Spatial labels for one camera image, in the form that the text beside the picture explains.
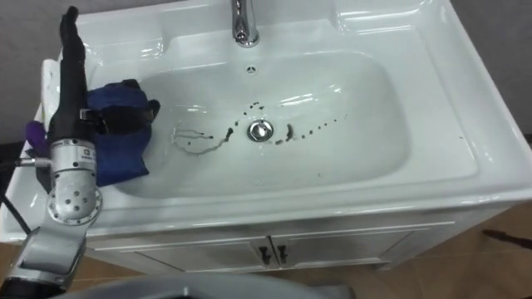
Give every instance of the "white cabinet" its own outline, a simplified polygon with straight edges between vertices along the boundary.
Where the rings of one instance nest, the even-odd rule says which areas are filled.
[[[357,230],[272,236],[281,267],[385,262],[381,256],[413,230]]]
[[[179,243],[121,252],[135,252],[185,272],[252,272],[278,267],[266,237]]]
[[[499,212],[391,213],[140,234],[91,240],[87,253],[150,274],[363,263],[390,268]]]

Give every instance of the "floor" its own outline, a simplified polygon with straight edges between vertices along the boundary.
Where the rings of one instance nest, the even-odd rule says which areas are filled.
[[[472,228],[390,271],[370,266],[267,272],[264,275],[311,283],[346,282],[358,299],[520,299],[532,296],[532,251],[485,238],[492,228],[532,238],[532,202]],[[17,249],[0,245],[0,277]],[[70,291],[139,276],[122,267],[84,258]]]

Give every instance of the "white sink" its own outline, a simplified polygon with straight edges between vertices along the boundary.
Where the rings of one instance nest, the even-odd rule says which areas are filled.
[[[162,199],[349,184],[390,174],[411,152],[396,88],[362,53],[244,58],[169,71],[141,85],[165,109],[145,153],[150,175],[118,187],[131,195]],[[261,119],[272,123],[273,136],[253,142],[249,124]],[[173,128],[179,137],[171,144]],[[228,130],[234,133],[225,142]]]
[[[530,148],[448,0],[254,7],[249,49],[229,0],[80,17],[89,87],[136,78],[163,107],[150,175],[103,188],[90,235],[532,197]],[[248,138],[254,120],[270,140]],[[33,170],[7,194],[38,225]],[[5,210],[2,222],[1,239],[22,237]]]

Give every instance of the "faucet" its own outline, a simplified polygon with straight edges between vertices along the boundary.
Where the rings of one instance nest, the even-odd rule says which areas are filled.
[[[233,38],[239,46],[255,47],[259,31],[255,24],[252,0],[231,0],[233,7]]]

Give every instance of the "sink drain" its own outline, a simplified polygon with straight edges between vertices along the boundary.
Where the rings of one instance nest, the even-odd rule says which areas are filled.
[[[273,135],[273,126],[267,120],[256,120],[249,125],[248,137],[255,142],[263,142]]]

